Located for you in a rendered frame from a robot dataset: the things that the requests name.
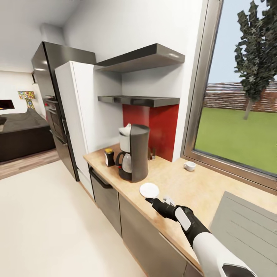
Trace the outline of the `paper coffee filter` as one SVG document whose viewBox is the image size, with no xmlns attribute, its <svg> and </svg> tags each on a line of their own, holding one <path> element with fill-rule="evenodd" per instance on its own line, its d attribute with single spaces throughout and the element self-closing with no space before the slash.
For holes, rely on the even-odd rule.
<svg viewBox="0 0 277 277">
<path fill-rule="evenodd" d="M 129 123 L 126 127 L 119 128 L 118 130 L 122 133 L 125 137 L 129 137 L 131 133 L 131 124 Z"/>
</svg>

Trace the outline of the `saucer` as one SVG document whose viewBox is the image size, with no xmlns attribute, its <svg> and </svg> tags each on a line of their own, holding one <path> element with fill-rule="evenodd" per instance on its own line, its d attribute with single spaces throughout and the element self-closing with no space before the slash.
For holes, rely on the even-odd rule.
<svg viewBox="0 0 277 277">
<path fill-rule="evenodd" d="M 144 197 L 155 198 L 159 194 L 159 188 L 157 185 L 146 183 L 140 187 L 140 193 Z"/>
</svg>

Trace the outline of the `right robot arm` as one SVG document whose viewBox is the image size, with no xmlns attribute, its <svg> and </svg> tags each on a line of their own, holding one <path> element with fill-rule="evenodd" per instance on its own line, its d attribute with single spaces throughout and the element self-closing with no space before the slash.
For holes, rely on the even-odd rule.
<svg viewBox="0 0 277 277">
<path fill-rule="evenodd" d="M 176 205 L 167 195 L 145 199 L 164 218 L 179 221 L 205 277 L 256 277 L 254 272 L 233 255 L 195 216 L 193 210 Z"/>
</svg>

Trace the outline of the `coffee cup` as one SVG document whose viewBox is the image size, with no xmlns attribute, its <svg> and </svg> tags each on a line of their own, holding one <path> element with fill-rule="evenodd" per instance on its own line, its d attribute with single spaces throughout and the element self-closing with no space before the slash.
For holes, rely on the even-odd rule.
<svg viewBox="0 0 277 277">
<path fill-rule="evenodd" d="M 184 164 L 184 168 L 186 168 L 189 171 L 193 171 L 195 167 L 196 167 L 196 164 L 194 162 L 188 161 Z"/>
</svg>

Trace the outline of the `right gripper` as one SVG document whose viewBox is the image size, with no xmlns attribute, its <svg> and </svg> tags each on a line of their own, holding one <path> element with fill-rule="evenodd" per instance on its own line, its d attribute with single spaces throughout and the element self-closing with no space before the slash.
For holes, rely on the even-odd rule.
<svg viewBox="0 0 277 277">
<path fill-rule="evenodd" d="M 160 199 L 158 198 L 148 198 L 146 197 L 145 199 L 149 203 L 152 204 L 152 207 L 164 218 L 167 218 L 167 208 L 169 206 L 172 206 L 170 204 L 163 203 Z"/>
</svg>

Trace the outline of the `bottle of coffee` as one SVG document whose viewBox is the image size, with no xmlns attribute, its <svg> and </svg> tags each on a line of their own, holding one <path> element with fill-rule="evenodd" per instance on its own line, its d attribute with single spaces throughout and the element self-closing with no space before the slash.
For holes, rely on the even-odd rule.
<svg viewBox="0 0 277 277">
<path fill-rule="evenodd" d="M 106 165 L 108 167 L 114 166 L 115 165 L 115 162 L 114 162 L 114 159 L 113 159 L 114 152 L 113 152 L 112 148 L 106 149 L 104 151 L 104 153 L 105 153 L 105 156 L 106 156 Z"/>
</svg>

